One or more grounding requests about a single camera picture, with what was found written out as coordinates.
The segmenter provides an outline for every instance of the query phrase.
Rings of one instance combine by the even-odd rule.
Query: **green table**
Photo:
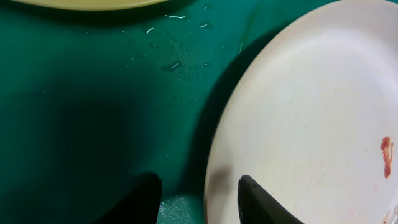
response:
[[[207,156],[234,86],[273,36],[328,2],[0,2],[0,223],[90,223],[147,171],[163,180],[159,223],[203,223]]]

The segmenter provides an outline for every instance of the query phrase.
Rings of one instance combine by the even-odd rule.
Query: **red sauce smear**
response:
[[[387,179],[391,174],[391,162],[392,162],[392,150],[394,147],[394,143],[390,143],[390,137],[384,137],[382,143],[380,145],[381,150],[383,151],[383,159],[384,159],[384,177]]]

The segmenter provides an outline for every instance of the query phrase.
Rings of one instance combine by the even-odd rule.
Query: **plate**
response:
[[[253,177],[304,223],[391,222],[398,6],[338,1],[286,27],[233,92],[208,161],[208,223],[239,223]]]
[[[104,11],[148,6],[165,0],[16,0],[57,9]]]

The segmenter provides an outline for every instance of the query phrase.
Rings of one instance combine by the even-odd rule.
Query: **yellow plate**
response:
[[[129,9],[159,3],[166,0],[17,0],[27,4],[58,9],[103,11]]]

